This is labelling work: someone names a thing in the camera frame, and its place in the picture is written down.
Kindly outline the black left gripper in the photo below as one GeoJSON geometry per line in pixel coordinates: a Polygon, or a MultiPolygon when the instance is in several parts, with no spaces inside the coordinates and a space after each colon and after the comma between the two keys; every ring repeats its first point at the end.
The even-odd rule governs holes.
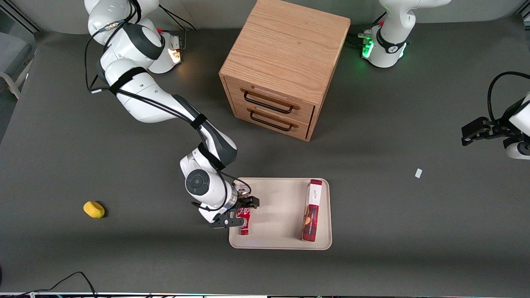
{"type": "Polygon", "coordinates": [[[475,141],[484,139],[516,137],[515,132],[510,128],[499,125],[495,126],[495,122],[490,121],[487,117],[478,117],[465,126],[462,126],[461,133],[461,143],[464,147],[475,141]]]}

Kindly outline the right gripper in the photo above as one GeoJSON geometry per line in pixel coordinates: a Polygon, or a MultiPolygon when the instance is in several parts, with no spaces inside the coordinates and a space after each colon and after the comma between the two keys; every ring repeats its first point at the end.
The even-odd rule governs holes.
{"type": "Polygon", "coordinates": [[[239,198],[237,194],[227,194],[219,206],[210,206],[204,203],[199,205],[199,213],[210,223],[213,229],[238,228],[246,224],[246,219],[236,216],[237,208],[258,208],[260,200],[254,196],[239,198]]]}

